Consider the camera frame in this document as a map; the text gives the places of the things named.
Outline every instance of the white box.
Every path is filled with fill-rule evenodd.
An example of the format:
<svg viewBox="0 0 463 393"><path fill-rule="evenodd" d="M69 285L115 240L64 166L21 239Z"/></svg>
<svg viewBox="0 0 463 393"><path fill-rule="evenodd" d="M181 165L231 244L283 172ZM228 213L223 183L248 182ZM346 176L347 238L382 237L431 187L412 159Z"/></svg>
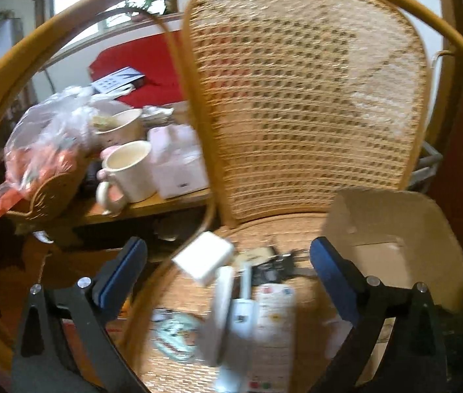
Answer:
<svg viewBox="0 0 463 393"><path fill-rule="evenodd" d="M201 287L205 287L215 276L215 271L230 260L233 248L233 244L216 234L202 232L173 258L173 262Z"/></svg>
<svg viewBox="0 0 463 393"><path fill-rule="evenodd" d="M161 198L208 187L208 177L197 135L189 125L155 127L148 132L153 179Z"/></svg>

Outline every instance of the cardboard box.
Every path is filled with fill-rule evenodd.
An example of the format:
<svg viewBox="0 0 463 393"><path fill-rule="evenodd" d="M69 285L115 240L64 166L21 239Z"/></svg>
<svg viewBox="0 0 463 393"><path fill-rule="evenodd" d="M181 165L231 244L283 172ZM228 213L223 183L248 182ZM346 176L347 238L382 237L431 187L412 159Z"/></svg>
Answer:
<svg viewBox="0 0 463 393"><path fill-rule="evenodd" d="M416 192L349 189L338 193L322 234L363 275L385 285L428 285L435 304L463 311L463 252L443 212ZM359 378L372 378L388 344L395 319L387 319ZM332 320L329 355L333 357L351 324Z"/></svg>

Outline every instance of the wooden shelf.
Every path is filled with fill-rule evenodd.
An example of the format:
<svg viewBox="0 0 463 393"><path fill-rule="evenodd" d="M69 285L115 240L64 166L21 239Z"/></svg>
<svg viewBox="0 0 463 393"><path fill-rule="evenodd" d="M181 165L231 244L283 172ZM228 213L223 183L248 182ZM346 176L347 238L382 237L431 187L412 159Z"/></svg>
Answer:
<svg viewBox="0 0 463 393"><path fill-rule="evenodd" d="M37 229L43 230L48 227L84 226L105 223L106 221L166 213L169 211L182 210L183 208L199 207L206 205L210 196L210 189L202 189L170 199L162 199L158 194L154 194L152 197L141 202L128 205L117 215L112 215L111 213L106 214L104 209L93 198L76 200L71 203L69 208L58 218L43 224L38 224Z"/></svg>

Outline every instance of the metal screw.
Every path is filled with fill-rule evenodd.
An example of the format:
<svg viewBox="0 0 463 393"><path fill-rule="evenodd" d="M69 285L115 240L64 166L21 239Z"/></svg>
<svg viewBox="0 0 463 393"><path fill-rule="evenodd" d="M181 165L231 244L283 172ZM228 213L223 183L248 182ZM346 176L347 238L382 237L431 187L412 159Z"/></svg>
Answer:
<svg viewBox="0 0 463 393"><path fill-rule="evenodd" d="M88 278L88 277L80 278L80 279L77 281L77 285L78 285L79 288L88 287L89 285L91 285L91 279Z"/></svg>
<svg viewBox="0 0 463 393"><path fill-rule="evenodd" d="M372 287L378 287L381 284L381 280L377 278L377 276L372 276L372 275L366 278L366 282Z"/></svg>
<svg viewBox="0 0 463 393"><path fill-rule="evenodd" d="M38 294L39 292L42 291L42 285L40 285L39 283L36 283L34 284L30 289L29 289L29 292L33 295L36 295Z"/></svg>
<svg viewBox="0 0 463 393"><path fill-rule="evenodd" d="M415 284L417 289L421 292L426 292L428 291L428 286L424 282L418 282Z"/></svg>

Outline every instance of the black clamp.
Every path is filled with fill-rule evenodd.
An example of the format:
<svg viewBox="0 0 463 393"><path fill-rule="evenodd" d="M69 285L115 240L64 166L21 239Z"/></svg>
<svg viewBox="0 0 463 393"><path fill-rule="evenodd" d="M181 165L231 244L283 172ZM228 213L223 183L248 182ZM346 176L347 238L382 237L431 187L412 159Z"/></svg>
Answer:
<svg viewBox="0 0 463 393"><path fill-rule="evenodd" d="M105 330L106 322L117 318L146 259L146 244L134 237L114 260L102 266L94 279L81 278L72 287L60 290L45 290L39 284L32 286L13 356L13 392L149 392ZM62 319L75 323L103 388L81 376Z"/></svg>
<svg viewBox="0 0 463 393"><path fill-rule="evenodd" d="M144 241L132 238L93 280L81 278L70 288L54 291L38 284L31 288L13 357L13 392L149 392L105 330L106 322L117 317L146 257ZM408 290L364 277L324 237L312 242L310 259L340 316L353 328L309 393L446 391L443 335L424 283ZM356 386L388 317L395 317L395 324L379 368L371 381ZM75 323L103 387L81 376L61 319Z"/></svg>
<svg viewBox="0 0 463 393"><path fill-rule="evenodd" d="M443 333L426 284L408 290L364 277L325 237L312 242L310 260L341 318L353 328L309 393L446 392ZM355 387L388 317L395 323L377 372Z"/></svg>

